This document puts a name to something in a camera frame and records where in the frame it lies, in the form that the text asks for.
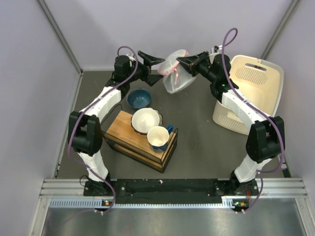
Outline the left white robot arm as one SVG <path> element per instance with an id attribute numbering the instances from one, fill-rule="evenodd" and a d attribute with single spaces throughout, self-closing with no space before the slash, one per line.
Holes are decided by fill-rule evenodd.
<path id="1" fill-rule="evenodd" d="M 128 93 L 130 83 L 141 80 L 153 86 L 162 76 L 151 73 L 152 66 L 165 60 L 142 51 L 130 55 L 117 55 L 114 71 L 101 93 L 81 111 L 71 112 L 68 123 L 68 151 L 75 151 L 80 164 L 88 171 L 86 189 L 101 195 L 113 192 L 109 171 L 101 156 L 103 133 L 100 122 Z"/>

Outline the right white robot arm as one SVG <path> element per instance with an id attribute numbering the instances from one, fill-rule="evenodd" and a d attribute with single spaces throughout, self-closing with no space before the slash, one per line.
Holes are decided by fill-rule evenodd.
<path id="1" fill-rule="evenodd" d="M 220 123 L 232 115 L 247 135 L 246 156 L 232 171 L 230 190 L 237 195 L 247 190 L 256 175 L 273 158 L 284 161 L 284 121 L 276 116 L 284 83 L 283 69 L 271 62 L 222 53 L 178 57 L 179 65 L 191 76 L 201 75 L 210 82 L 217 100 L 213 119 Z"/>

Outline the white mesh laundry bag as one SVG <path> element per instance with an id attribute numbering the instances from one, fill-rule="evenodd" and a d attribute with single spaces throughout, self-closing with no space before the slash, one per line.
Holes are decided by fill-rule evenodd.
<path id="1" fill-rule="evenodd" d="M 166 91 L 170 94 L 185 89 L 192 84 L 196 78 L 186 72 L 177 61 L 178 57 L 187 57 L 188 54 L 187 50 L 177 50 L 170 54 L 157 69 L 157 72 L 163 76 L 162 81 Z"/>

